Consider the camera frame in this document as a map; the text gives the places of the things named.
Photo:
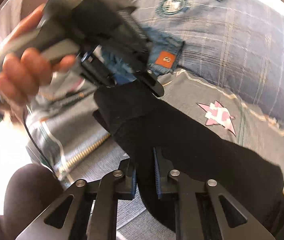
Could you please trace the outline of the black pants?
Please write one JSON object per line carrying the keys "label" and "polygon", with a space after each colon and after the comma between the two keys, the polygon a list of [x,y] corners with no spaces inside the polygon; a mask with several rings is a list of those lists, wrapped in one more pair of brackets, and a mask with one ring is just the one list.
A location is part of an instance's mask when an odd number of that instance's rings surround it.
{"label": "black pants", "polygon": [[94,93],[95,119],[136,166],[139,193],[161,224],[175,229],[175,207],[158,199],[154,147],[173,166],[198,181],[214,179],[276,239],[284,239],[284,178],[280,167],[220,138],[199,122],[156,98],[138,81]]}

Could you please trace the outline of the blue jeans with orange patch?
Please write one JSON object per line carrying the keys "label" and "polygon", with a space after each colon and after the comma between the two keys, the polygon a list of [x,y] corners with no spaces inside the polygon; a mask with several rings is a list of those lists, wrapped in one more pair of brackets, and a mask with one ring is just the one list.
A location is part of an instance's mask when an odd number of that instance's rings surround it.
{"label": "blue jeans with orange patch", "polygon": [[[185,41],[180,37],[160,31],[156,28],[143,24],[142,29],[152,41],[147,68],[155,76],[173,73],[181,58]],[[118,85],[133,82],[136,78],[129,64],[115,54],[101,49],[101,56],[106,67],[114,74]]]}

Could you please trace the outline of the grey patterned bed sheet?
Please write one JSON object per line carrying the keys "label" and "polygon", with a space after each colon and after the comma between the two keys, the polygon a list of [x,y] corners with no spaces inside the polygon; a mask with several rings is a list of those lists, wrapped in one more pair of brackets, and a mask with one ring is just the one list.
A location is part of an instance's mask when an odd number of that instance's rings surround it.
{"label": "grey patterned bed sheet", "polygon": [[163,76],[156,98],[137,84],[39,98],[28,126],[54,168],[34,166],[33,202],[42,211],[62,185],[83,174],[102,176],[131,157],[140,196],[120,205],[118,237],[173,239],[174,206],[158,198],[154,148],[189,177],[216,179],[276,239],[284,239],[284,124],[240,95],[189,72]]}

